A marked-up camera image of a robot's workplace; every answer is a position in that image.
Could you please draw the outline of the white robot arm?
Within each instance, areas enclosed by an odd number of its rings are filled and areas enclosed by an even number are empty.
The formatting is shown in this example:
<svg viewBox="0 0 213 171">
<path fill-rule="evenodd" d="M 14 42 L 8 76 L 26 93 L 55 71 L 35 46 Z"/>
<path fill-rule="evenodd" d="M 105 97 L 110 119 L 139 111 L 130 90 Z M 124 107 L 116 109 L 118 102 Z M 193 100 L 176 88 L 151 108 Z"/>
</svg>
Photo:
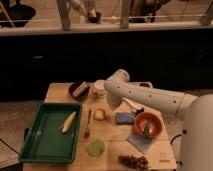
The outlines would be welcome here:
<svg viewBox="0 0 213 171">
<path fill-rule="evenodd" d="M 156 89 L 130 83 L 129 73 L 118 69 L 105 80 L 111 103 L 127 98 L 182 118 L 183 131 L 178 171 L 213 171 L 213 94 Z"/>
</svg>

